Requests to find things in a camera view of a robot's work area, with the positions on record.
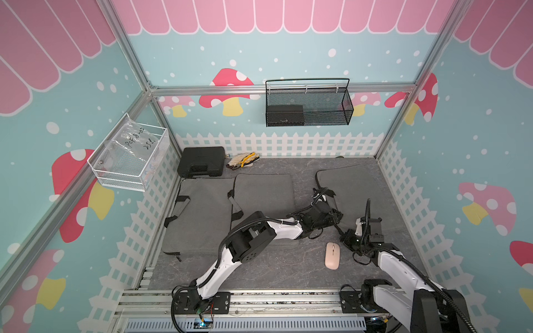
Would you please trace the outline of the pink computer mouse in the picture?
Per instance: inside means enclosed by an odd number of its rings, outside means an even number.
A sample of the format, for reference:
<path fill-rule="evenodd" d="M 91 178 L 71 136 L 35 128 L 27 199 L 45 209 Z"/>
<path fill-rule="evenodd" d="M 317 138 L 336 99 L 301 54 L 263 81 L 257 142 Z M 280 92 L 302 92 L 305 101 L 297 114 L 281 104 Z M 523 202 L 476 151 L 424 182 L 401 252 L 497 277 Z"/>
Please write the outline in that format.
<path fill-rule="evenodd" d="M 337 270 L 340 266 L 340 246 L 333 242 L 326 244 L 325 266 L 330 270 Z"/>

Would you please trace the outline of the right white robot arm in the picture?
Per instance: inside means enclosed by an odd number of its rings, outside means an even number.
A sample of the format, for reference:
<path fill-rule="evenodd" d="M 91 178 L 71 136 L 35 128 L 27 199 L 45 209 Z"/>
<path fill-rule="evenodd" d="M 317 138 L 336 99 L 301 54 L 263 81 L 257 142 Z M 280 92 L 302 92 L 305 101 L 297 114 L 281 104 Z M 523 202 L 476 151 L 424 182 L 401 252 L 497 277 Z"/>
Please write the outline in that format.
<path fill-rule="evenodd" d="M 366 279 L 359 306 L 367 313 L 383 309 L 409 332 L 476 332 L 464 296 L 446 289 L 418 269 L 391 243 L 384 241 L 381 218 L 371 216 L 368 199 L 356 230 L 341 239 L 353 256 L 369 259 L 392 280 Z"/>

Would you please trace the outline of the grey laptop bag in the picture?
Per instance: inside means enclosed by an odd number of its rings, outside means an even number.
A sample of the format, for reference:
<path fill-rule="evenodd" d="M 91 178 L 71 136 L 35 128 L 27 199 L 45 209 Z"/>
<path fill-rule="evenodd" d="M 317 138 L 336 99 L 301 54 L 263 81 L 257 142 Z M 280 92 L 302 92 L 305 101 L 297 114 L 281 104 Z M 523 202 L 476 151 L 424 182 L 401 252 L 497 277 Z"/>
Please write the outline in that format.
<path fill-rule="evenodd" d="M 227 194 L 231 204 L 230 230 L 252 213 L 285 218 L 296 210 L 289 174 L 239 174 Z"/>
<path fill-rule="evenodd" d="M 230 230 L 232 205 L 227 193 L 231 178 L 185 179 L 180 184 L 174 209 L 165 220 L 162 252 L 181 255 L 217 255 Z"/>
<path fill-rule="evenodd" d="M 382 218 L 384 240 L 402 251 L 412 245 L 411 237 L 383 177 L 376 176 L 365 166 L 346 166 L 320 170 L 315 176 L 319 187 L 335 193 L 329 201 L 343 214 L 340 228 L 346 232 L 356 227 L 356 220 L 365 214 L 371 200 L 371 217 Z"/>

